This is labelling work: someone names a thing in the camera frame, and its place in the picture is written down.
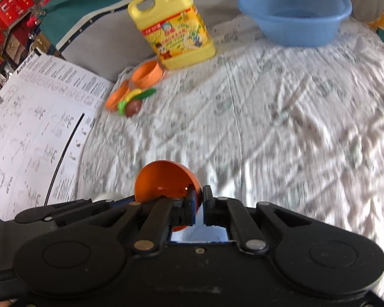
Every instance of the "instruction poster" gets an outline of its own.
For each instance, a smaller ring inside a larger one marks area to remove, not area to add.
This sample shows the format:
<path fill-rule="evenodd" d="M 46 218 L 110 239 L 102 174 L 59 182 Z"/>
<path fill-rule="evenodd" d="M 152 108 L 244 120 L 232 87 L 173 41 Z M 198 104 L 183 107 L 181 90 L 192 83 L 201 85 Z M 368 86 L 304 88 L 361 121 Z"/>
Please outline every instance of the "instruction poster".
<path fill-rule="evenodd" d="M 30 55 L 0 96 L 0 218 L 74 199 L 82 150 L 113 83 Z"/>

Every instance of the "orange cup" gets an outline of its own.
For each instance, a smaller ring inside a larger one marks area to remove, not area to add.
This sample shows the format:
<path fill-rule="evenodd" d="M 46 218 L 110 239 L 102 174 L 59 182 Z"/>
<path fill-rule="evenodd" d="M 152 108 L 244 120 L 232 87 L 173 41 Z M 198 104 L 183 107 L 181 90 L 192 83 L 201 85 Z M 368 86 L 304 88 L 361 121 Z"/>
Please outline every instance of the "orange cup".
<path fill-rule="evenodd" d="M 171 199 L 186 197 L 187 187 L 192 184 L 197 192 L 196 211 L 201 206 L 201 184 L 198 178 L 185 166 L 169 160 L 157 160 L 149 163 L 135 180 L 135 200 L 149 202 L 161 195 Z M 174 232 L 187 226 L 177 226 Z"/>
<path fill-rule="evenodd" d="M 140 66 L 132 74 L 131 81 L 134 82 L 139 89 L 149 89 L 159 82 L 164 71 L 158 61 L 148 61 Z"/>
<path fill-rule="evenodd" d="M 116 111 L 118 108 L 118 103 L 126 96 L 126 94 L 130 91 L 128 88 L 128 80 L 122 82 L 121 86 L 115 90 L 105 102 L 105 108 L 109 111 Z"/>

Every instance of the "silver bolt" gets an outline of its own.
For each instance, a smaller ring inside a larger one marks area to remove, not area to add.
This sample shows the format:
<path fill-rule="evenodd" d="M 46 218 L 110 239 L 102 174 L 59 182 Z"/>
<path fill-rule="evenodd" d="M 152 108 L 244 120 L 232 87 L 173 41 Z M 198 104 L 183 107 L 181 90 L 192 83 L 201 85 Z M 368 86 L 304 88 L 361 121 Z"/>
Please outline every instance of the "silver bolt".
<path fill-rule="evenodd" d="M 151 250 L 155 244 L 151 240 L 138 240 L 134 243 L 134 248 L 138 250 Z"/>
<path fill-rule="evenodd" d="M 246 248 L 250 250 L 262 250 L 266 247 L 267 244 L 263 240 L 252 239 L 246 242 Z"/>
<path fill-rule="evenodd" d="M 196 248 L 195 253 L 200 254 L 200 255 L 205 254 L 205 248 Z"/>

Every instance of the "wrinkled fabric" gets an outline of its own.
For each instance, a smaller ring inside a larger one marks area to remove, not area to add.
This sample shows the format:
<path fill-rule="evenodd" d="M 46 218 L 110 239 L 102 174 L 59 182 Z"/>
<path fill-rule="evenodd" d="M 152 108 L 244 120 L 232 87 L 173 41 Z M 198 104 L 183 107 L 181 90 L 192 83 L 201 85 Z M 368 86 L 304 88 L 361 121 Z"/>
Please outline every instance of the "wrinkled fabric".
<path fill-rule="evenodd" d="M 247 17 L 210 31 L 213 59 L 167 72 L 137 116 L 102 113 L 83 153 L 78 198 L 130 196 L 143 166 L 173 160 L 215 196 L 249 207 L 270 201 L 384 251 L 380 38 L 353 20 L 315 49 L 277 46 Z M 377 293 L 384 296 L 384 277 Z"/>

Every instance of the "brown toy egg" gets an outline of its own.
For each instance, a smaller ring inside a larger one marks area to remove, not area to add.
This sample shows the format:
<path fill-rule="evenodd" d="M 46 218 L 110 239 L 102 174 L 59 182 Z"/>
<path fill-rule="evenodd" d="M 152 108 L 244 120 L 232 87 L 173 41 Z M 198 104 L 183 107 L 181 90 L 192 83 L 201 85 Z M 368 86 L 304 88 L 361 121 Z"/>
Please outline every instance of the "brown toy egg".
<path fill-rule="evenodd" d="M 125 106 L 125 116 L 130 118 L 138 114 L 142 107 L 142 100 L 133 99 Z"/>

